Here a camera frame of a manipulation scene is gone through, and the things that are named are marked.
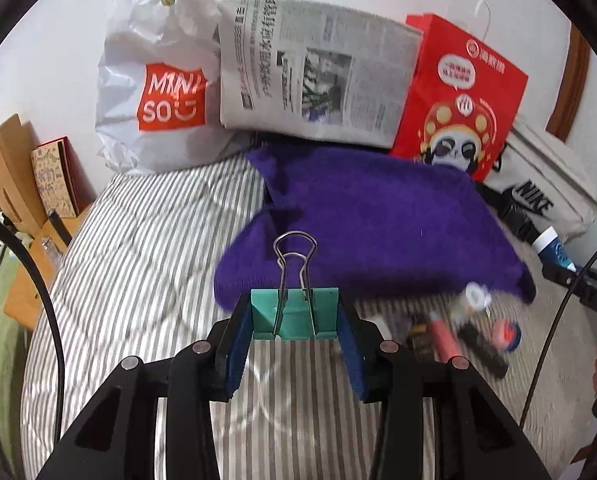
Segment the white tape roll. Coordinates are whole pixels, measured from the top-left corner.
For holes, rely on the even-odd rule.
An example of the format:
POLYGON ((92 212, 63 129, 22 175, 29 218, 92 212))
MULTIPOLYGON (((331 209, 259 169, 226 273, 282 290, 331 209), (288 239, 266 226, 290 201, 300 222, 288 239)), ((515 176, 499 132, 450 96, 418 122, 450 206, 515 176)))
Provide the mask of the white tape roll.
POLYGON ((486 312, 491 303, 492 296, 487 287, 469 282, 449 304, 449 318, 452 322, 461 324, 475 315, 486 312))

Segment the orange blue Vaseline jar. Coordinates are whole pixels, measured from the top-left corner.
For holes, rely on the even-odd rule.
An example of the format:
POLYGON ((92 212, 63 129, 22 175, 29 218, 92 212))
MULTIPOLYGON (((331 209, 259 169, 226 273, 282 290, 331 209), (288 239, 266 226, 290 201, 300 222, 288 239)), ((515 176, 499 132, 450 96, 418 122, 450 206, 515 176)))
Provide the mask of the orange blue Vaseline jar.
POLYGON ((514 352, 522 339, 519 324, 503 318, 493 323, 491 328, 491 343, 501 352, 514 352))

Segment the blue white bottle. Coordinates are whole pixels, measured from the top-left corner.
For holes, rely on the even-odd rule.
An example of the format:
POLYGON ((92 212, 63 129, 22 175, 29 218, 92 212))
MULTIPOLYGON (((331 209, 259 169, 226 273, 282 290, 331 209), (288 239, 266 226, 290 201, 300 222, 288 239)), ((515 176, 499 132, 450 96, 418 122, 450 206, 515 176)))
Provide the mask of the blue white bottle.
POLYGON ((541 262, 557 264, 561 268, 576 272, 575 263, 571 261, 559 234, 553 226, 549 226, 542 231, 538 237, 531 243, 531 247, 537 252, 541 262))

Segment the folded newspaper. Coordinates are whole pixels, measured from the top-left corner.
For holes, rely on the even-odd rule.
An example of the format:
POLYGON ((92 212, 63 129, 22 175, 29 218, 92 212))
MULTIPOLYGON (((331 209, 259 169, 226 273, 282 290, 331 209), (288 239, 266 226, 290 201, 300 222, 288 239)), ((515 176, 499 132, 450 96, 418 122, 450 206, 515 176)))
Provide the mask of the folded newspaper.
POLYGON ((417 29, 305 0, 222 0, 219 10, 222 125, 394 145, 422 42, 417 29))

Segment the black tube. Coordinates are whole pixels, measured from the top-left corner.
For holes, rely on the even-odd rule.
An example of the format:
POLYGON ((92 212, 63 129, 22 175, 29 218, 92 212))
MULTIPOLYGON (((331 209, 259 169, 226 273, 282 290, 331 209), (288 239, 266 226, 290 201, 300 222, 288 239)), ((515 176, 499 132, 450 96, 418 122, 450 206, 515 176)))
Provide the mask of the black tube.
POLYGON ((464 323, 458 329, 458 336, 493 377, 503 379, 507 375, 509 364, 475 325, 470 322, 464 323))

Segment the pink utility knife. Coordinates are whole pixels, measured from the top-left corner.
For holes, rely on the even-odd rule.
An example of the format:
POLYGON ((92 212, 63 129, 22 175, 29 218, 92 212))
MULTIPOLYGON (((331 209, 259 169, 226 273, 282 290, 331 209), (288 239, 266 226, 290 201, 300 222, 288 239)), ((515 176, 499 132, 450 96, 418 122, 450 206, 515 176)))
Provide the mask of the pink utility knife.
POLYGON ((437 312, 428 315, 427 331, 431 335, 440 362, 448 363, 462 352, 451 330, 437 312))

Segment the striped bed quilt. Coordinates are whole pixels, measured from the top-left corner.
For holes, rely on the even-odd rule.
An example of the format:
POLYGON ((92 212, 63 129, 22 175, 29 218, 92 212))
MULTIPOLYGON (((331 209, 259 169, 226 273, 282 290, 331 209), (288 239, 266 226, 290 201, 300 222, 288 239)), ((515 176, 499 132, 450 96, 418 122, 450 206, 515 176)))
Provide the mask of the striped bed quilt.
MULTIPOLYGON (((125 356, 174 356, 225 317, 214 273, 233 238, 262 206, 264 184, 236 156, 206 167, 113 178, 94 202, 53 282, 66 378, 56 378, 50 328, 30 344, 21 403, 24 474, 35 478, 56 428, 70 426, 125 356)), ((537 287, 532 304, 498 292, 475 323, 519 323, 509 369, 492 379, 553 476, 589 437, 597 330, 586 310, 546 281, 537 255, 515 252, 537 287)), ((363 479, 379 407, 358 402, 333 340, 257 341, 240 388, 212 407, 219 471, 226 479, 363 479)))

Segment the green binder clip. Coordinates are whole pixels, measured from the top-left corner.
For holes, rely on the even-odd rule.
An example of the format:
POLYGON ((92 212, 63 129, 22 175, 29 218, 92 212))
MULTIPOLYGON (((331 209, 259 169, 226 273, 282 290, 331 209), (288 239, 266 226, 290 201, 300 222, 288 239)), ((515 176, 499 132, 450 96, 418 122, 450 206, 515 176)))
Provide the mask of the green binder clip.
POLYGON ((337 338, 339 290, 336 287, 315 288, 310 284, 310 260, 318 248, 317 241, 304 231, 289 231, 272 245, 281 271, 276 289, 252 289, 253 338, 256 340, 324 340, 337 338), (285 252, 281 244, 291 237, 301 237, 310 244, 308 252, 285 252), (289 288, 288 262, 301 261, 298 288, 289 288))

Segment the patterned notebook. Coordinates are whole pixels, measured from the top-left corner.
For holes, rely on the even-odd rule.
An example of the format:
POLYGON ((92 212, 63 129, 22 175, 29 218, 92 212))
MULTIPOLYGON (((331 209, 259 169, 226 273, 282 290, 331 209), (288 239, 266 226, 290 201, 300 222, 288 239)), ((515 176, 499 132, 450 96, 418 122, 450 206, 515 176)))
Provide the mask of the patterned notebook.
POLYGON ((30 152, 36 188, 47 214, 60 218, 80 215, 80 203, 71 172, 70 144, 66 136, 38 145, 30 152))

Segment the white Nike waist bag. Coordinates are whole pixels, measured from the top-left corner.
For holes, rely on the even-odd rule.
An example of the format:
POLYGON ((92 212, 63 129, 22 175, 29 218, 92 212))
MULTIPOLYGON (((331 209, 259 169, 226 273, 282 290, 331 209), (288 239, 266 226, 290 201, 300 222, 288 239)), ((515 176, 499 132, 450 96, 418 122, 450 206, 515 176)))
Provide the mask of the white Nike waist bag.
POLYGON ((522 117, 514 119, 484 185, 514 200, 540 231, 553 226, 564 242, 585 234, 597 218, 597 191, 579 157, 522 117))

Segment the white Miniso plastic bag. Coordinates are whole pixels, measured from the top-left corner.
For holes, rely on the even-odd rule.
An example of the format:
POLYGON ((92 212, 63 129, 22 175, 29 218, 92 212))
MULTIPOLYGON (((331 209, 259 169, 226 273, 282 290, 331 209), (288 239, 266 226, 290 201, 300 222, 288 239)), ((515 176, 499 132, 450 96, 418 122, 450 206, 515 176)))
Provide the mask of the white Miniso plastic bag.
POLYGON ((108 168, 161 174, 250 145, 220 122, 219 18, 215 0, 114 0, 96 108, 108 168))

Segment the brown wooden door frame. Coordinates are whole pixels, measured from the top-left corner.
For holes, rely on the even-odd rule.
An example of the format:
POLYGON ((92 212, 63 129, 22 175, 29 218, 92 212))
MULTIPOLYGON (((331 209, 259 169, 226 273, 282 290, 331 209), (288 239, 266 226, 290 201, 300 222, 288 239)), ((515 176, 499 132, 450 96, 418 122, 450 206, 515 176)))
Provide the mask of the brown wooden door frame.
POLYGON ((559 93, 553 112, 547 123, 547 131, 566 142, 577 116, 583 90, 585 90, 591 47, 580 30, 571 24, 567 57, 563 69, 559 93))

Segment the red panda paper bag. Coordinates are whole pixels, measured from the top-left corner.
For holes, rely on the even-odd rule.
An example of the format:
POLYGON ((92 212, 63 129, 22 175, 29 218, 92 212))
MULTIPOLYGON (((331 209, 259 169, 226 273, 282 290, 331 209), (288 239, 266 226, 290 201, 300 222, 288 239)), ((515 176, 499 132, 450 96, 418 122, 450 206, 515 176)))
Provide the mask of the red panda paper bag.
POLYGON ((422 32, 422 42, 391 154, 484 181, 503 150, 528 76, 436 14, 410 14, 405 24, 422 32))

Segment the purple towel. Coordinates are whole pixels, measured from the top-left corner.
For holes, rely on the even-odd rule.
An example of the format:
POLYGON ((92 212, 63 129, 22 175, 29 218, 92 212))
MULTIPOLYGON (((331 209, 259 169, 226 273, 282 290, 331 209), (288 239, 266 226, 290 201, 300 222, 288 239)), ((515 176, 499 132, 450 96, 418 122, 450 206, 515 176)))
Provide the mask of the purple towel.
POLYGON ((263 178, 264 201, 218 263, 214 293, 226 310, 281 278, 297 285, 298 261, 282 272, 274 252, 291 231, 317 242, 315 287, 405 298, 456 294, 475 282, 527 304, 536 297, 527 265, 458 170, 308 144, 268 144, 246 158, 263 178))

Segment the wooden headboard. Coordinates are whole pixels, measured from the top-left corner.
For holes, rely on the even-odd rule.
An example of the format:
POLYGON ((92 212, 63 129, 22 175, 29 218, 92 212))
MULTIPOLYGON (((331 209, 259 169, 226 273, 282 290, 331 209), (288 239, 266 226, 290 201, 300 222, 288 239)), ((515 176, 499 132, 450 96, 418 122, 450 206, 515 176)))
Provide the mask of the wooden headboard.
POLYGON ((0 125, 0 211, 19 231, 36 236, 47 213, 36 188, 32 149, 29 122, 22 124, 14 114, 0 125))

